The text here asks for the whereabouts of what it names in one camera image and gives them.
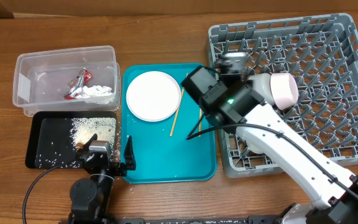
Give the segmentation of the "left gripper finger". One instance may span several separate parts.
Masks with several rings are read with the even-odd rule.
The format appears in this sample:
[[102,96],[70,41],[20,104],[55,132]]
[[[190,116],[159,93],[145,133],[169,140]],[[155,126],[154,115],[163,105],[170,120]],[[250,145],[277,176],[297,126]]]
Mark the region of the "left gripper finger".
[[127,144],[124,150],[124,161],[126,170],[136,170],[136,161],[133,151],[133,138],[132,136],[128,137]]
[[91,136],[91,138],[90,138],[84,145],[82,145],[82,146],[79,148],[78,152],[82,153],[82,152],[88,151],[88,150],[89,150],[89,146],[91,145],[91,143],[92,143],[93,141],[97,140],[97,139],[98,139],[98,135],[97,135],[97,134],[93,134],[93,135]]

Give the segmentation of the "rice and food scraps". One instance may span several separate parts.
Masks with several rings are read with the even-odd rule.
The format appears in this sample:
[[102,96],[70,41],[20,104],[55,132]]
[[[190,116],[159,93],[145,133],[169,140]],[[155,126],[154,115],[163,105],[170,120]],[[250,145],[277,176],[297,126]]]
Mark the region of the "rice and food scraps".
[[42,121],[37,152],[36,168],[49,169],[63,164],[65,168],[80,168],[75,162],[77,150],[93,134],[99,141],[114,145],[116,118],[46,118]]

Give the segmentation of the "white napkin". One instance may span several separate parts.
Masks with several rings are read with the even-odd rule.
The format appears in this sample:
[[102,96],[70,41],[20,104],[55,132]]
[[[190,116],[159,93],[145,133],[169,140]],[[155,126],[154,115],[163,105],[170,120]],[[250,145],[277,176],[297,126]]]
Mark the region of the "white napkin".
[[93,85],[79,87],[73,94],[74,99],[85,99],[86,103],[106,105],[113,101],[114,93],[109,86]]

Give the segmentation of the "red snack wrapper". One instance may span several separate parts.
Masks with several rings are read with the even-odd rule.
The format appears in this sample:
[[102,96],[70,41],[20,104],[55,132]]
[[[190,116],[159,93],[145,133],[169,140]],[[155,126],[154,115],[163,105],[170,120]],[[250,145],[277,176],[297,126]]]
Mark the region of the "red snack wrapper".
[[72,79],[67,85],[69,91],[64,96],[65,100],[74,100],[78,96],[84,87],[84,85],[93,78],[93,74],[90,73],[86,68],[79,71],[79,74]]

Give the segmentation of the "white round plate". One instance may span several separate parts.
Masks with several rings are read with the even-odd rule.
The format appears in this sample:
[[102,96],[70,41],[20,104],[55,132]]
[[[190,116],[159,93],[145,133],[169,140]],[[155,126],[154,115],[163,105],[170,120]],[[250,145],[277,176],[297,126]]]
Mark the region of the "white round plate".
[[179,107],[181,88],[169,74],[149,71],[138,75],[126,91],[126,103],[130,112],[147,122],[169,118]]

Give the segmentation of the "pink bowl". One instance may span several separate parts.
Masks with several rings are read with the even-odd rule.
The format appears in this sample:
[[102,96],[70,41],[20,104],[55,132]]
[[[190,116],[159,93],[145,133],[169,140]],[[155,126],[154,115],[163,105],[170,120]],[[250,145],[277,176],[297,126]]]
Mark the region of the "pink bowl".
[[280,110],[291,107],[298,101],[298,87],[290,73],[271,74],[270,90],[273,100]]

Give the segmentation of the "grey bowl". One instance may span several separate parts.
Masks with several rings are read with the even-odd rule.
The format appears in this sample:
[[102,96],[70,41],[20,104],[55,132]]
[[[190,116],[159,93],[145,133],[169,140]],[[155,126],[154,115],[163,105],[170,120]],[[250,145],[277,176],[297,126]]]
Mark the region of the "grey bowl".
[[274,105],[274,99],[270,88],[271,75],[268,73],[261,73],[250,76],[249,80],[252,82],[252,88],[263,96],[264,100],[270,105]]

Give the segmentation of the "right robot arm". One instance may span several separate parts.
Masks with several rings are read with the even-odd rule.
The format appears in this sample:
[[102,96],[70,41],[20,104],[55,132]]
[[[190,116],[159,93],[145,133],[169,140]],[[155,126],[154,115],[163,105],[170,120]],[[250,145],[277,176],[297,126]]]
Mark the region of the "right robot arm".
[[358,223],[358,174],[318,152],[277,114],[294,105],[298,87],[289,73],[246,78],[199,66],[182,87],[203,110],[212,131],[243,139],[250,150],[267,155],[310,198],[294,204],[277,223]]

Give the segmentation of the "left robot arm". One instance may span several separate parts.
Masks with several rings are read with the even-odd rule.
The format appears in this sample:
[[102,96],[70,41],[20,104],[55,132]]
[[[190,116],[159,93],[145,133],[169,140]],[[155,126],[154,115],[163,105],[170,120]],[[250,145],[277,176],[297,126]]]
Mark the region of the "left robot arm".
[[136,169],[132,137],[127,140],[124,162],[112,161],[111,154],[110,143],[98,140],[96,134],[77,150],[76,158],[90,176],[71,186],[69,223],[118,223],[107,214],[107,208],[114,178],[125,177],[129,170]]

